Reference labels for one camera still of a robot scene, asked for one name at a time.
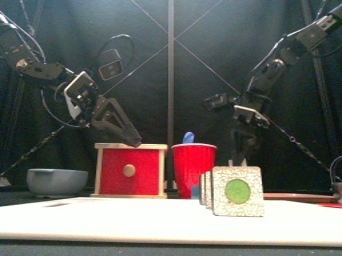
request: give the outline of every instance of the green circle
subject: green circle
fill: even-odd
[[[233,203],[243,204],[251,197],[251,188],[246,181],[234,179],[226,184],[225,194]]]

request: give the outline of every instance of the red box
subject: red box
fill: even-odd
[[[103,197],[166,198],[165,157],[167,145],[96,143],[95,193]]]

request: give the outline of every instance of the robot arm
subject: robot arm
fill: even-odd
[[[141,145],[141,135],[118,101],[98,94],[96,83],[84,71],[74,74],[62,64],[44,63],[2,12],[0,53],[26,81],[38,84],[43,91],[54,90],[63,95],[70,115],[80,127],[92,125],[119,136],[127,145]]]
[[[251,71],[247,90],[239,100],[234,101],[237,128],[233,131],[235,143],[233,162],[235,165],[241,165],[251,151],[259,146],[259,129],[269,128],[270,125],[262,113],[271,101],[273,87],[286,69],[321,46],[330,33],[341,25],[342,4],[308,27],[286,35]]]

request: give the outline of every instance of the speckled card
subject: speckled card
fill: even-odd
[[[215,215],[263,216],[263,189],[259,167],[214,167],[211,206]]]

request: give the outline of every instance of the gray bowl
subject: gray bowl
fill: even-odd
[[[88,172],[66,169],[30,169],[27,185],[36,197],[63,198],[76,196],[83,190]]]

